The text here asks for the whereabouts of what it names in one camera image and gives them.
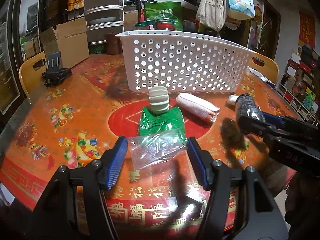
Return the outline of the tiered mesh food cover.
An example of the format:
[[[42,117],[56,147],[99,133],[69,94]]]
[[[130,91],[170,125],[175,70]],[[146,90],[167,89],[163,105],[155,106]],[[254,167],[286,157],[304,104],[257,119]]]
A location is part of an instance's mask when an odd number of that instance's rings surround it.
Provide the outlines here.
[[[85,0],[88,45],[106,43],[106,35],[124,31],[124,0]]]

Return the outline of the beige canvas tote bag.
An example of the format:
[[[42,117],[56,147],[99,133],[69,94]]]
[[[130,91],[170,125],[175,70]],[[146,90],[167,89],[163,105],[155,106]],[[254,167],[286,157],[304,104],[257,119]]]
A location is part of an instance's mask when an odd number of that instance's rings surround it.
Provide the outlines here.
[[[196,17],[202,25],[219,32],[226,21],[227,0],[200,0]]]

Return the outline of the green plastic snack packet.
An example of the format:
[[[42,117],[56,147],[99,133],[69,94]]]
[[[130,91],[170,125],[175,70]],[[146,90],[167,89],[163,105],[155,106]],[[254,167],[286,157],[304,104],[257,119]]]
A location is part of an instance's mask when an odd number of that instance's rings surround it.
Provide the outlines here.
[[[178,129],[180,137],[185,138],[184,119],[179,107],[173,107],[158,115],[144,107],[138,128],[140,136]]]

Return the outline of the green shopping bag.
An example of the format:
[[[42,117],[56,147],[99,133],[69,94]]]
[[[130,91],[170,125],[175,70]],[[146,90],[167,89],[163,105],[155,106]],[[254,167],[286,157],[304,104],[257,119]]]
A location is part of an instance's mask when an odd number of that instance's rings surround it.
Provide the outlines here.
[[[183,31],[182,6],[180,2],[145,3],[144,16],[147,21],[171,21],[176,30]]]

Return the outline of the pink white towel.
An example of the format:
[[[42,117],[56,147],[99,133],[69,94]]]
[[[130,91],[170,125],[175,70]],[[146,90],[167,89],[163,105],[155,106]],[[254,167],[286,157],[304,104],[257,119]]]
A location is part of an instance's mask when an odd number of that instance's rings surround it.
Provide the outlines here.
[[[197,116],[205,122],[214,123],[220,114],[220,108],[209,101],[199,98],[193,94],[180,93],[176,97],[179,107]]]

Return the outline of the wooden chair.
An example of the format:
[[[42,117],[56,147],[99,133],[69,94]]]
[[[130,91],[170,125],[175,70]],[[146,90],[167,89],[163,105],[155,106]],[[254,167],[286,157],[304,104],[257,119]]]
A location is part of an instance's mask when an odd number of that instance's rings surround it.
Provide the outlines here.
[[[43,81],[42,74],[46,71],[46,55],[43,52],[29,58],[19,69],[19,79],[26,97]]]
[[[277,83],[279,68],[276,62],[272,59],[262,54],[254,53],[253,57],[249,60],[248,66],[261,73],[272,83]]]

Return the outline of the left wooden chair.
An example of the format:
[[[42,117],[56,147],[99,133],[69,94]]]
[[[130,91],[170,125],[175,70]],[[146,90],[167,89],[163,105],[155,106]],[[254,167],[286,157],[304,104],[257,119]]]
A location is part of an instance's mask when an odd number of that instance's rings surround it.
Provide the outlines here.
[[[19,69],[19,79],[26,97],[43,81],[42,74],[46,71],[46,55],[43,52],[29,58]]]

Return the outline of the red lid pickle jar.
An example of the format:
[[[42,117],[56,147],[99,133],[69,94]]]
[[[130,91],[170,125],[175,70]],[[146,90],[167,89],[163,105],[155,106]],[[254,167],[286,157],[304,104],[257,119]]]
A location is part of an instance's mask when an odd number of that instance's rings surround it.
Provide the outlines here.
[[[174,24],[167,20],[156,20],[155,21],[156,30],[176,30]]]

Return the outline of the white ridged soft toy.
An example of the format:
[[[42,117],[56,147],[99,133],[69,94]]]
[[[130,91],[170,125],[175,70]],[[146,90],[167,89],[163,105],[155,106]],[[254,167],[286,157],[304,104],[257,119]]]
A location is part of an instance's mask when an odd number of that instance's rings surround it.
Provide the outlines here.
[[[169,93],[166,87],[156,86],[149,90],[150,110],[155,114],[163,114],[169,110]]]

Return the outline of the clear plastic bag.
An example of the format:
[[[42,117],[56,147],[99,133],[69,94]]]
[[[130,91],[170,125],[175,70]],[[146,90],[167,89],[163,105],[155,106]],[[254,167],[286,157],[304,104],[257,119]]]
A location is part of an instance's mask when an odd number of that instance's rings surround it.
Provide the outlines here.
[[[187,139],[182,129],[171,129],[127,140],[135,170],[168,161],[187,149]]]

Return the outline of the black soft object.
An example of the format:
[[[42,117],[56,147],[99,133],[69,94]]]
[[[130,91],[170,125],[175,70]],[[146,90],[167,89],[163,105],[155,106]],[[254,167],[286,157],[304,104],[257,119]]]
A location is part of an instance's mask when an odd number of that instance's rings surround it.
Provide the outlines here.
[[[235,102],[236,122],[239,126],[245,126],[254,122],[266,122],[265,117],[256,105],[253,96],[250,94],[241,94]]]

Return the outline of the brown ceramic mug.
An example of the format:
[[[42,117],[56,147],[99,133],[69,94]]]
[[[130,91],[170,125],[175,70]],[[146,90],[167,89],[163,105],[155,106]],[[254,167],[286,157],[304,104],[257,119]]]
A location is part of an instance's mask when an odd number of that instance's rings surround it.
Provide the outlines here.
[[[107,55],[119,55],[122,53],[121,40],[119,37],[116,37],[116,33],[106,34],[105,38],[105,51]]]

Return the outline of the brown cardboard box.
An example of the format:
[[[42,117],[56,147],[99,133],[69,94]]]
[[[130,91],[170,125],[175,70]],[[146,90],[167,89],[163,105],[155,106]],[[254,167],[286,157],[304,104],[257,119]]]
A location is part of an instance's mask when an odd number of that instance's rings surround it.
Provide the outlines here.
[[[72,68],[89,58],[85,18],[77,18],[48,28],[40,34],[46,55],[61,52],[62,68]]]

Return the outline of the white perforated plastic basket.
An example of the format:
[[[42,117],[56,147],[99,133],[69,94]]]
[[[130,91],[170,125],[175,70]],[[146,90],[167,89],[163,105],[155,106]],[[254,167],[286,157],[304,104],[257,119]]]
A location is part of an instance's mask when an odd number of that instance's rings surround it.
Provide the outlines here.
[[[156,86],[169,92],[232,93],[254,56],[236,43],[184,31],[132,30],[117,37],[128,87],[137,93]]]

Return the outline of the red wall scroll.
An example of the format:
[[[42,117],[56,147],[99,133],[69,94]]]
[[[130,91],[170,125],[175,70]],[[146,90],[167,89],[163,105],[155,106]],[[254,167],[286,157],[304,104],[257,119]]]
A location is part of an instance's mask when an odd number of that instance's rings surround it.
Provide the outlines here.
[[[311,48],[315,48],[316,43],[316,26],[315,19],[308,13],[299,11],[299,40],[298,44],[307,44]]]

